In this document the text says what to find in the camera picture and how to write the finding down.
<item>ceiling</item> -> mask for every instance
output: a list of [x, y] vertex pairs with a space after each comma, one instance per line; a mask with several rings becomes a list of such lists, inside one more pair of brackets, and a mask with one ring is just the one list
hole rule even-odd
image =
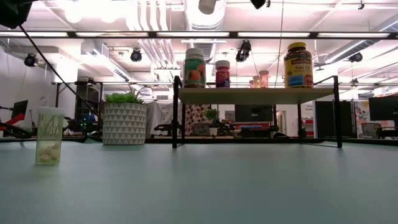
[[[99, 8], [91, 0], [86, 1], [91, 10], [83, 12], [80, 22], [71, 23], [65, 17], [65, 8], [59, 1], [37, 1], [33, 3], [27, 22], [23, 25], [27, 30], [129, 30], [126, 18], [132, 15], [129, 1], [110, 1], [107, 11]], [[170, 30], [187, 30], [184, 19], [184, 5], [182, 0], [166, 1], [166, 21]], [[239, 31], [333, 31], [333, 32], [367, 32], [372, 30], [386, 19], [398, 13], [398, 1], [396, 0], [366, 0], [363, 10], [358, 10], [360, 0], [272, 0], [271, 7], [262, 7], [256, 10], [250, 0], [226, 0], [225, 18], [221, 30]], [[106, 23], [101, 16], [112, 14], [116, 20]], [[150, 1], [147, 2], [147, 23], [150, 24]], [[12, 40], [18, 45], [29, 45], [27, 40]], [[109, 57], [125, 71], [132, 73], [133, 79], [137, 81], [154, 81], [156, 76], [151, 71], [152, 62], [143, 50], [142, 60], [132, 62], [129, 58], [132, 49], [141, 47], [137, 39], [101, 39], [109, 47]], [[286, 54], [287, 46], [295, 40], [250, 40], [252, 45], [251, 56], [243, 63], [235, 61], [237, 48], [242, 40], [226, 39], [224, 43], [216, 45], [215, 60], [227, 59], [231, 62], [231, 76], [237, 77], [237, 82], [247, 82], [260, 70], [270, 72], [270, 82], [282, 82], [284, 74], [283, 56]], [[56, 46], [64, 50], [72, 57], [80, 60], [89, 69], [80, 69], [80, 76], [111, 77], [112, 73], [101, 64], [89, 63], [87, 57], [81, 55], [77, 50], [81, 47], [81, 40], [52, 39], [36, 40], [39, 46]], [[330, 54], [344, 46], [350, 40], [306, 40], [307, 50], [314, 58]], [[172, 39], [172, 50], [178, 63], [185, 58], [185, 50], [188, 44], [181, 40]], [[370, 46], [361, 53], [364, 55], [362, 62], [351, 63], [340, 61], [327, 65], [323, 71], [315, 72], [314, 79], [321, 79], [338, 72], [340, 80], [349, 82], [352, 77], [377, 72], [385, 65], [398, 62], [398, 40], [383, 40]], [[394, 78], [397, 71], [392, 69], [379, 72], [374, 77], [363, 79], [363, 82], [377, 82], [386, 78]]]

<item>black cable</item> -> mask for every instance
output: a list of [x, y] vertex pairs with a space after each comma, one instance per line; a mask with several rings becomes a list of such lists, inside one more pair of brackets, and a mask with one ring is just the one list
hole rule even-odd
[[19, 139], [29, 139], [32, 137], [32, 133], [18, 128], [11, 124], [0, 123], [0, 127], [5, 127], [4, 133]]
[[47, 58], [44, 57], [44, 54], [41, 52], [41, 50], [38, 48], [38, 46], [35, 44], [35, 42], [32, 40], [32, 38], [29, 36], [29, 34], [25, 31], [25, 29], [22, 27], [22, 25], [19, 26], [19, 28], [21, 28], [21, 30], [23, 31], [23, 33], [25, 34], [25, 36], [29, 39], [29, 41], [31, 42], [31, 44], [33, 45], [33, 47], [36, 49], [37, 53], [39, 53], [39, 55], [44, 59], [45, 63], [47, 63], [47, 65], [51, 68], [51, 70], [53, 71], [53, 73], [62, 81], [63, 84], [65, 84], [65, 86], [72, 91], [73, 94], [76, 95], [76, 97], [81, 100], [83, 102], [84, 105], [86, 105], [88, 107], [89, 110], [91, 110], [91, 112], [95, 115], [97, 115], [98, 119], [102, 120], [101, 116], [95, 112], [95, 110], [82, 98], [80, 97], [77, 92], [75, 90], [73, 90], [62, 78], [61, 76], [58, 74], [58, 72], [54, 69], [54, 67], [52, 66], [52, 64], [47, 60]]

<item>potted plant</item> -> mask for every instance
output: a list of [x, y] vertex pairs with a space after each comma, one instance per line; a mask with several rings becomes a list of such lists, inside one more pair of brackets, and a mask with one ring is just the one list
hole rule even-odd
[[208, 109], [205, 111], [205, 116], [207, 119], [209, 119], [211, 121], [210, 135], [217, 136], [217, 132], [218, 132], [217, 110], [216, 109]]
[[129, 93], [105, 95], [102, 142], [105, 145], [144, 144], [147, 108], [130, 87]]

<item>white geometric planter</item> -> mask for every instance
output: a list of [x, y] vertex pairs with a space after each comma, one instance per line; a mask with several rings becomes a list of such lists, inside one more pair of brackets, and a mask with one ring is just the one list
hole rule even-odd
[[135, 103], [107, 103], [102, 142], [105, 145], [144, 144], [147, 107]]

